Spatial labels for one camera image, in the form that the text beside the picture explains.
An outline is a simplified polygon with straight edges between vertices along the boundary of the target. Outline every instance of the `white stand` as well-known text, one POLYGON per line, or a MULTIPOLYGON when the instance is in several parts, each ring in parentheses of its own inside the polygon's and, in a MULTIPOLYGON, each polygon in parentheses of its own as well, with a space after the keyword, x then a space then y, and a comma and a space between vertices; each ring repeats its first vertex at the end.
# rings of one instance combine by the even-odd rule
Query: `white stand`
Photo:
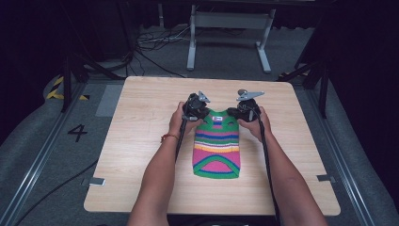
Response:
POLYGON ((196 27, 227 27, 227 28, 245 28, 262 29, 263 38, 256 41, 259 58, 262 62, 263 71, 271 73, 270 65, 267 60, 264 47, 270 28, 273 23, 276 10, 270 10, 268 14, 246 14, 246 13, 221 13, 221 12, 199 12, 196 6, 191 8, 190 21, 190 47, 188 50, 187 70, 193 71, 196 60, 196 27))

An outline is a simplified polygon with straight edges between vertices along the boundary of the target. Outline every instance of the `hand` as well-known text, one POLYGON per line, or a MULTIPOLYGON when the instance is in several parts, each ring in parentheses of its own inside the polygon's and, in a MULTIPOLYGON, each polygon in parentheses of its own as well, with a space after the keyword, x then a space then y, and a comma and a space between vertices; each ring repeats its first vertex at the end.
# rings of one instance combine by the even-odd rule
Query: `hand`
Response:
MULTIPOLYGON (((261 115, 260 115, 260 119, 263 123, 264 126, 264 133, 267 134, 271 134, 272 133, 272 129, 270 127, 270 120, 267 117, 266 112, 264 111, 264 108, 262 106, 259 106, 259 109, 261 110, 261 115)), ((237 120, 238 123, 243 126, 244 128, 247 128, 249 130, 249 132, 255 136, 260 142, 262 142, 262 135, 261 135, 261 127, 259 125, 258 122, 259 119, 257 119, 256 121, 251 121, 251 122, 246 122, 243 120, 237 120)))
MULTIPOLYGON (((179 102, 179 105, 176 111, 173 113, 172 117, 170 118, 169 123, 169 134, 179 137, 180 136, 180 126, 182 125, 182 116, 183 116, 183 105, 184 102, 179 102)), ((197 121, 188 121, 187 125, 185 126, 184 133, 188 134, 190 131, 199 126, 202 123, 202 120, 199 119, 197 121)))

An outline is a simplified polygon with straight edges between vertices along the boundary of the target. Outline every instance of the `wooden table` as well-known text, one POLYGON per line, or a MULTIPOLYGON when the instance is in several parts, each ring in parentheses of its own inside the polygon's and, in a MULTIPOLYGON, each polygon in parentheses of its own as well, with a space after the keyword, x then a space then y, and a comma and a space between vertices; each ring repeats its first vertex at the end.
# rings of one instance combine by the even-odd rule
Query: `wooden table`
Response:
MULTIPOLYGON (((256 102, 266 109, 282 149, 302 173, 323 213, 338 215, 341 209, 330 181, 319 182, 316 177, 326 170, 291 84, 165 77, 126 79, 94 172, 94 177, 105 178, 105 184, 89 188, 86 210, 130 212, 144 169, 168 131, 177 104, 202 90, 211 101, 208 107, 221 111, 238 104, 239 89, 265 92, 256 102)), ((215 180, 194 175, 194 131, 184 136, 169 213, 274 215, 262 143, 242 127, 239 142, 240 177, 215 180)))

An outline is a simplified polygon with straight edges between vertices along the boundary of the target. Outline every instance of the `person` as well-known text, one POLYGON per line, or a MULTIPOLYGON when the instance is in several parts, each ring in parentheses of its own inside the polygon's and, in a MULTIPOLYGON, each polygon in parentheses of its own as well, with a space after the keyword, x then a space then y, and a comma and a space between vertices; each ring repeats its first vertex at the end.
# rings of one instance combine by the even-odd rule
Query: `person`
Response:
MULTIPOLYGON (((182 124, 183 102, 180 102, 169 123, 168 134, 146 168, 136 203, 132 209, 128 226, 164 226, 168 225, 168 203, 172 194, 175 178, 175 150, 182 124)), ((272 133, 270 121, 264 108, 261 109, 261 121, 269 154, 271 178, 281 219, 286 226, 327 225, 319 206, 312 196, 305 180, 291 160, 284 153, 272 133)), ((200 125, 202 120, 189 121, 185 134, 200 125)), ((259 122, 238 123, 262 142, 259 122)))

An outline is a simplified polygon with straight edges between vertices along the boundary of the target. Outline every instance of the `printed number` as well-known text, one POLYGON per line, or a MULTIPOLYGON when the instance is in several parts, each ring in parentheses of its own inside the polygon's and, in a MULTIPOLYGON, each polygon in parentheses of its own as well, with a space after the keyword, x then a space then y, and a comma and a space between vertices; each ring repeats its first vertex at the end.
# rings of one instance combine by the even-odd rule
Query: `printed number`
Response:
POLYGON ((80 125, 76 126, 75 128, 71 129, 68 132, 68 134, 77 135, 75 142, 79 142, 80 136, 87 133, 87 132, 83 131, 83 129, 85 129, 85 125, 80 124, 80 125))

